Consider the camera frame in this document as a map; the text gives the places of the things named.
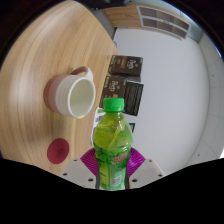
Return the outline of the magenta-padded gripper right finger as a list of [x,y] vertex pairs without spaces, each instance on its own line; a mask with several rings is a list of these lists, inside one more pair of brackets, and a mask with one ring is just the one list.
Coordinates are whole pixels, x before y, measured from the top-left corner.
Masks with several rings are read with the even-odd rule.
[[126,167],[125,188],[135,189],[165,177],[165,173],[153,159],[146,159],[132,148]]

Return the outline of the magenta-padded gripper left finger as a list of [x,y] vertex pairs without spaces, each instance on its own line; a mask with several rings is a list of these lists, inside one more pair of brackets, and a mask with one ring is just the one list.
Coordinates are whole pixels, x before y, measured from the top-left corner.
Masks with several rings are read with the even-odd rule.
[[88,150],[80,159],[73,158],[60,173],[60,176],[78,186],[98,189],[99,166],[95,156],[95,149]]

